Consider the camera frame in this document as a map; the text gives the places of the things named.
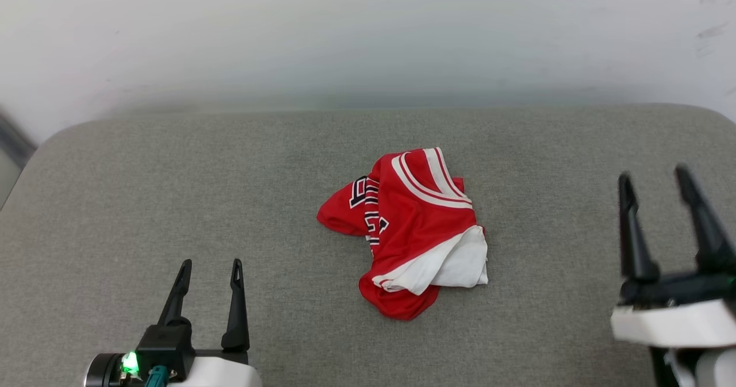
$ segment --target gray tablecloth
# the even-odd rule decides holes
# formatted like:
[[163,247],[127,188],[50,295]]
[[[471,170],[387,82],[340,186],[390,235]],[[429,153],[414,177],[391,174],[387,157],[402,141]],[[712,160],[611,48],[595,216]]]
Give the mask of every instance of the gray tablecloth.
[[[382,154],[439,146],[487,227],[490,283],[443,289],[411,322],[357,282],[365,240],[320,205]],[[181,261],[196,348],[216,348],[232,258],[245,269],[265,385],[652,385],[614,342],[617,178],[630,170],[665,271],[695,243],[673,169],[689,164],[731,230],[736,130],[703,109],[307,112],[92,122],[37,151],[0,212],[0,385],[78,385],[136,347]]]

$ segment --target green led indicator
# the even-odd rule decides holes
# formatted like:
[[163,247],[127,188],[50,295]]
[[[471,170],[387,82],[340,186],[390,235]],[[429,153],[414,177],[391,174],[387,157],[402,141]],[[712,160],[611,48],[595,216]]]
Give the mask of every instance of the green led indicator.
[[123,356],[121,370],[131,375],[131,377],[139,376],[139,367],[137,366],[137,356],[135,351],[131,351]]

